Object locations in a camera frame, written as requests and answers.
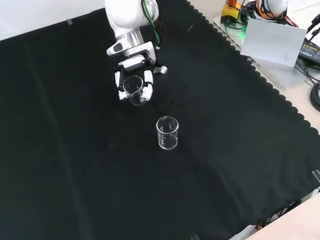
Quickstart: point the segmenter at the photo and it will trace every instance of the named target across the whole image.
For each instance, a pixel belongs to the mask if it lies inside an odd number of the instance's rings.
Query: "electronic device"
[[[301,59],[310,65],[320,67],[320,48],[317,45],[304,41],[298,59]]]
[[[238,9],[241,8],[241,3],[237,2],[237,0],[229,0],[224,3],[221,13],[221,22],[222,23],[236,23],[240,11]]]

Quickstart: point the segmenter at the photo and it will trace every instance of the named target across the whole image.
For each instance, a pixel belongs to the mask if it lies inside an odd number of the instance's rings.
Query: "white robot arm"
[[[273,16],[279,16],[284,13],[288,8],[289,0],[257,0],[256,1],[256,9],[255,9],[255,17],[259,20],[270,20]],[[264,12],[261,10],[262,5],[269,12]]]
[[[127,98],[122,83],[125,75],[136,69],[143,68],[144,87],[141,98],[149,101],[153,93],[153,73],[165,74],[167,68],[157,65],[156,53],[152,42],[144,42],[140,27],[148,25],[142,3],[146,5],[152,21],[159,16],[156,0],[105,0],[105,11],[112,27],[116,43],[107,49],[109,56],[123,53],[126,60],[118,63],[119,71],[115,73],[119,99]]]

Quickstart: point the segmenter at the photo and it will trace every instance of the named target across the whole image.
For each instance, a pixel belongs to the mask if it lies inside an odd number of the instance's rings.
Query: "green cable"
[[[154,30],[156,27],[155,27],[155,25],[154,25],[154,23],[153,23],[153,20],[152,20],[151,16],[150,16],[150,13],[149,13],[149,11],[148,11],[147,4],[146,4],[146,0],[143,0],[143,5],[144,5],[144,9],[145,9],[145,11],[146,11],[146,14],[148,15],[148,18],[149,18],[149,20],[150,20],[150,23],[151,23],[152,26],[153,26],[153,30]],[[160,44],[160,38],[159,38],[159,35],[158,35],[158,33],[156,32],[156,30],[154,30],[154,33],[155,33],[155,36],[156,36],[156,40],[158,41],[158,44]]]

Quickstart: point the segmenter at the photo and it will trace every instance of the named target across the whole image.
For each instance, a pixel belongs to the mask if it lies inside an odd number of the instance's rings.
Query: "black cloth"
[[[103,9],[0,43],[0,239],[225,240],[317,187],[318,132],[186,1],[158,2],[168,73],[141,108],[118,100]]]

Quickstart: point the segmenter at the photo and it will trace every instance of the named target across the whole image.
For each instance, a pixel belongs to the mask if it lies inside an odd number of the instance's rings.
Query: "paper sheet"
[[[294,67],[307,30],[250,19],[241,54]]]
[[[320,3],[320,0],[289,0],[288,13],[293,13],[318,3]]]

